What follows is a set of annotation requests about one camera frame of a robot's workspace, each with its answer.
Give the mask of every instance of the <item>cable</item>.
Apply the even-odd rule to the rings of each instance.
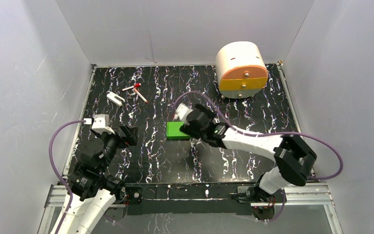
[[[228,121],[228,119],[222,114],[222,112],[220,111],[220,109],[216,106],[216,104],[209,98],[207,97],[204,93],[202,92],[199,92],[199,91],[190,91],[190,92],[186,92],[186,93],[183,93],[181,94],[177,99],[176,101],[173,103],[173,108],[175,108],[177,106],[177,104],[180,102],[180,100],[188,95],[188,94],[199,94],[201,95],[206,101],[208,101],[210,103],[210,105],[216,110],[217,114],[223,119],[223,121],[225,123],[228,124],[229,127],[233,128],[234,130],[236,130],[238,133],[240,134],[243,134],[245,136],[249,136],[249,137],[269,137],[269,136],[277,136],[277,135],[298,135],[298,136],[304,136],[304,137],[307,137],[307,138],[310,138],[312,140],[315,140],[317,142],[320,142],[322,143],[323,145],[325,145],[326,147],[328,147],[329,149],[331,149],[335,155],[337,156],[338,160],[339,160],[339,169],[336,173],[332,174],[332,175],[329,175],[329,176],[310,176],[309,179],[331,179],[331,178],[334,178],[336,176],[338,176],[342,170],[343,170],[343,160],[342,160],[342,157],[340,156],[339,152],[333,147],[331,146],[330,144],[328,144],[327,142],[321,140],[321,139],[318,139],[312,135],[309,135],[309,134],[306,134],[306,133],[298,133],[298,132],[278,132],[278,133],[267,133],[267,134],[258,134],[258,133],[247,133],[247,132],[243,132],[241,129],[238,129],[236,127],[234,127],[230,121]]]
[[[68,201],[68,205],[67,205],[67,207],[65,207],[65,212],[62,214],[62,218],[59,221],[58,226],[55,229],[55,234],[58,234],[59,229],[61,228],[62,222],[64,221],[65,216],[67,215],[66,212],[69,210],[69,208],[71,206],[72,199],[73,199],[73,193],[72,193],[72,190],[71,190],[70,186],[68,185],[68,183],[62,178],[62,176],[59,174],[58,170],[56,169],[56,166],[55,166],[55,163],[54,163],[54,156],[52,155],[52,146],[54,144],[55,137],[58,135],[58,133],[62,129],[64,129],[66,126],[74,124],[74,123],[84,123],[84,122],[85,122],[85,120],[75,120],[75,121],[71,121],[71,122],[68,122],[68,123],[62,125],[60,128],[58,128],[55,131],[54,135],[51,138],[51,141],[49,142],[49,161],[51,163],[52,170],[54,170],[54,173],[58,177],[59,181],[67,188],[67,191],[70,195],[70,200]]]

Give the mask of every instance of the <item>white wall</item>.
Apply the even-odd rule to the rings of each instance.
[[[78,118],[90,70],[54,0],[0,0],[0,234],[37,232],[57,182],[48,143]],[[56,141],[60,170],[74,130]]]
[[[284,59],[314,0],[56,0],[97,65],[214,64],[226,44]]]
[[[284,66],[302,130],[345,161],[327,181],[344,232],[374,233],[374,1],[315,1]],[[336,157],[315,149],[318,174],[334,173]]]

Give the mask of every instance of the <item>cylindrical container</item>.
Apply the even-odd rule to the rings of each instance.
[[[225,45],[216,56],[219,90],[227,98],[247,98],[267,82],[267,69],[259,48],[248,41]]]

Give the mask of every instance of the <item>green block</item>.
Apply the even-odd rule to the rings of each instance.
[[[167,139],[190,139],[191,137],[180,132],[183,122],[167,122]]]

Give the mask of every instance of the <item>marble tabletop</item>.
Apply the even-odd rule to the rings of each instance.
[[[197,90],[207,94],[233,125],[262,133],[297,131],[276,64],[267,64],[269,77],[263,90],[244,99],[221,99],[214,65],[96,68],[84,117],[108,114],[113,128],[138,127],[138,145],[118,150],[107,173],[126,183],[194,183],[256,181],[273,168],[269,159],[240,150],[213,148],[199,140],[167,140],[167,121],[172,121],[172,103],[180,94]],[[141,83],[144,103],[132,91],[121,89]],[[107,100],[112,91],[124,99],[123,107]],[[198,95],[183,101],[200,103]],[[84,125],[76,146],[94,134]],[[70,168],[77,160],[72,157]]]

